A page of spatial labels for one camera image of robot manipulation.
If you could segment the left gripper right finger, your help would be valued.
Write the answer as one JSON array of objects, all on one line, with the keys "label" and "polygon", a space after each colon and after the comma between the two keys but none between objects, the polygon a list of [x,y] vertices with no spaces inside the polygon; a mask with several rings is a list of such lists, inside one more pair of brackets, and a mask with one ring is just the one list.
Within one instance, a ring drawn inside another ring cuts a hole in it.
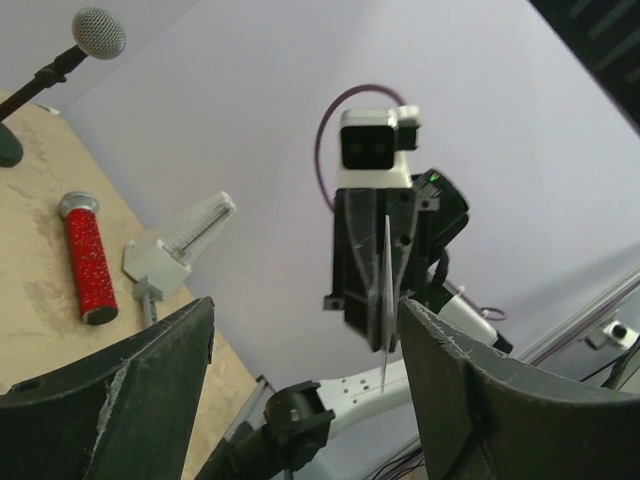
[{"label": "left gripper right finger", "polygon": [[527,365],[400,303],[430,479],[636,479],[639,398]]}]

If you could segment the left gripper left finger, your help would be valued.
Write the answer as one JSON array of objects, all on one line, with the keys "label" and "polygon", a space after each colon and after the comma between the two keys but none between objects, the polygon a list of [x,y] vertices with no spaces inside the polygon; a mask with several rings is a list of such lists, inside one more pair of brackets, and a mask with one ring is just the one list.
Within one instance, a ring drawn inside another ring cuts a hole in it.
[{"label": "left gripper left finger", "polygon": [[1,397],[2,478],[180,478],[213,339],[214,303],[200,298],[14,385]]}]

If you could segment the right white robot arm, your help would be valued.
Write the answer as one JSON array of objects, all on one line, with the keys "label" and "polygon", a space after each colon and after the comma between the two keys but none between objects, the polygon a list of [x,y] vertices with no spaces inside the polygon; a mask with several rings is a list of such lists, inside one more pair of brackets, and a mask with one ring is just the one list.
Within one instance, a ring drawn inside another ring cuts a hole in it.
[{"label": "right white robot arm", "polygon": [[[446,247],[467,225],[469,205],[454,187],[435,181],[411,188],[347,188],[334,200],[332,290],[324,307],[373,351],[392,353],[399,343],[403,299],[429,307],[463,333],[509,353],[512,344],[447,280]],[[347,428],[410,402],[402,361],[373,371],[302,382],[272,395],[265,383],[264,422],[249,418],[249,401],[198,473],[200,479],[293,478],[331,439]]]}]

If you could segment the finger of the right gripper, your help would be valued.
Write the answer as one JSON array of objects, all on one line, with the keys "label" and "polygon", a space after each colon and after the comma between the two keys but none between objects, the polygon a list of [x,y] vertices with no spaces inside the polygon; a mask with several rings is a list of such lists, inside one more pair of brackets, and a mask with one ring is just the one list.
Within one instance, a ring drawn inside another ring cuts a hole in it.
[{"label": "finger of the right gripper", "polygon": [[347,325],[373,352],[382,348],[381,255],[383,210],[375,189],[347,189],[344,196],[347,234],[345,313]]},{"label": "finger of the right gripper", "polygon": [[389,189],[387,217],[387,343],[395,345],[398,304],[417,223],[415,192],[411,189]]}]

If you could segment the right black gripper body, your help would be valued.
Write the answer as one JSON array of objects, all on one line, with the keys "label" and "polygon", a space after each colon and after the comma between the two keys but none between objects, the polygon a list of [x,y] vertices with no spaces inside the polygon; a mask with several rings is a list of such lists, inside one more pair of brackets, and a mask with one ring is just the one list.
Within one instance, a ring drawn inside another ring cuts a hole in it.
[{"label": "right black gripper body", "polygon": [[[343,313],[347,262],[344,196],[347,189],[373,188],[339,189],[334,198],[332,290],[324,297],[324,308]],[[400,300],[417,300],[438,310],[443,305],[444,283],[448,274],[446,247],[466,227],[469,221],[469,205],[453,187],[375,189],[378,191],[383,210],[383,220],[387,215],[389,189],[411,189],[416,195],[416,230],[402,282],[403,292]]]}]

